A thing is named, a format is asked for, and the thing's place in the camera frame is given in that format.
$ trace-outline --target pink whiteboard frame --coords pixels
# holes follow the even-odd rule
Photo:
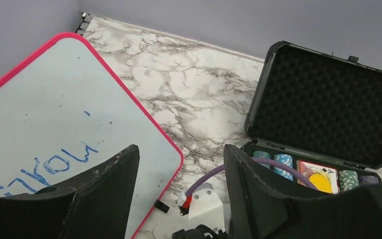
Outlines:
[[[184,163],[184,155],[182,154],[181,150],[175,145],[175,143],[169,138],[169,136],[163,131],[163,129],[160,127],[160,125],[157,124],[157,122],[151,117],[151,115],[148,113],[148,111],[143,107],[143,105],[138,101],[138,99],[132,94],[132,92],[127,88],[127,86],[119,79],[119,77],[115,74],[115,72],[109,67],[109,65],[103,60],[103,58],[98,54],[98,52],[90,45],[90,43],[81,37],[78,34],[72,33],[72,32],[64,32],[57,34],[53,38],[51,38],[48,42],[46,42],[44,45],[42,45],[39,49],[37,49],[35,52],[33,52],[30,56],[28,56],[26,59],[24,59],[21,63],[19,63],[17,66],[15,66],[12,70],[10,70],[8,73],[6,73],[4,76],[0,78],[0,87],[3,86],[6,82],[8,82],[10,79],[12,79],[16,74],[18,74],[20,71],[22,71],[25,67],[27,67],[31,62],[33,62],[35,59],[37,59],[41,54],[43,54],[45,51],[47,51],[50,47],[55,45],[59,40],[64,38],[74,38],[80,42],[82,42],[87,49],[95,56],[95,58],[102,64],[102,66],[109,72],[109,74],[113,77],[113,79],[122,87],[122,89],[130,96],[130,98],[134,101],[134,103],[141,109],[141,111],[147,116],[147,118],[154,124],[154,126],[162,133],[162,135],[166,138],[166,140],[175,148],[175,150],[180,154],[181,156],[181,163],[178,167],[178,169],[173,174],[172,178],[169,180],[166,187],[163,189],[162,193],[160,194],[159,198],[162,197],[162,195],[166,192],[167,188],[171,184],[174,177],[179,172],[180,168],[182,167]],[[152,207],[150,211],[147,213],[147,215],[144,217],[144,220],[140,223],[138,228],[135,230],[134,234],[132,235],[132,238],[134,238],[137,233],[140,231],[140,228],[143,226],[144,222],[149,217],[150,213],[153,211]]]

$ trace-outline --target black clip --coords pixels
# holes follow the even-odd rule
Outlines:
[[[162,203],[162,201],[160,201],[159,199],[154,202],[153,206],[164,213],[168,213],[170,208],[168,205]]]
[[[356,57],[356,56],[349,56],[348,57],[348,61],[352,61],[352,62],[358,63],[358,60],[359,60],[359,58]]]

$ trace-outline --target green poker chip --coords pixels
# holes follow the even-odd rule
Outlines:
[[[254,158],[268,158],[270,159],[270,154],[267,153],[267,152],[264,152],[264,151],[253,151],[253,157]],[[270,165],[268,164],[261,164],[263,166],[265,166],[266,168],[270,168]]]
[[[339,187],[342,192],[359,186],[358,174],[352,170],[339,171]]]

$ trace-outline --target lavender wall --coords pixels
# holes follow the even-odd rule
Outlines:
[[[81,11],[265,57],[279,40],[382,69],[382,0],[78,0]]]
[[[0,0],[0,77],[53,35],[80,24],[75,0]]]

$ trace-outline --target black bracket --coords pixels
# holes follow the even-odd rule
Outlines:
[[[164,212],[164,213],[168,213],[169,208],[170,208],[168,205],[164,204],[159,199],[154,202],[153,206],[155,208],[159,209],[160,211]]]
[[[349,56],[348,57],[348,61],[352,61],[352,62],[358,63],[358,60],[359,60],[359,58],[356,57],[356,56]]]
[[[195,229],[185,231],[184,229],[174,232],[172,234],[172,239],[229,239],[227,233],[219,231],[219,234],[214,232],[212,229],[208,228],[206,225],[199,225]]]

